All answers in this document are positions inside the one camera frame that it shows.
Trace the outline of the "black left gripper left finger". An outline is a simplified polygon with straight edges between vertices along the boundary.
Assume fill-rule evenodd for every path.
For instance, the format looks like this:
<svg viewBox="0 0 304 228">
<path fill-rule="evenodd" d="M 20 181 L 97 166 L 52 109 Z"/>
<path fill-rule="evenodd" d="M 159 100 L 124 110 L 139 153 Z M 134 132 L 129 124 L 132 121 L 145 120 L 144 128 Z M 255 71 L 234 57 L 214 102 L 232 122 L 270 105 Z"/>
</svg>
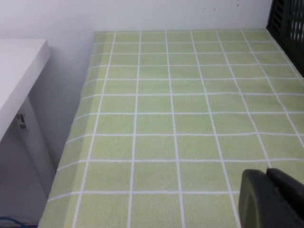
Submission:
<svg viewBox="0 0 304 228">
<path fill-rule="evenodd" d="M 259 170 L 242 173 L 238 211 L 243 228 L 291 228 L 293 219 L 272 181 Z"/>
</svg>

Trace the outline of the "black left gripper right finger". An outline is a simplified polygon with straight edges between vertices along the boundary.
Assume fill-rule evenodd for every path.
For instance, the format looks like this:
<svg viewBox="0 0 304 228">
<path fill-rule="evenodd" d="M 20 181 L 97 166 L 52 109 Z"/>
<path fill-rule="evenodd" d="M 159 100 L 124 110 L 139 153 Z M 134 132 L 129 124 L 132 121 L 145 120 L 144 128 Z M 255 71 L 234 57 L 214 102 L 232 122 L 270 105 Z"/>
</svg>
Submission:
<svg viewBox="0 0 304 228">
<path fill-rule="evenodd" d="M 304 226 L 304 185 L 277 168 L 268 168 L 267 177 L 278 191 L 279 206 L 276 213 L 280 228 Z"/>
</svg>

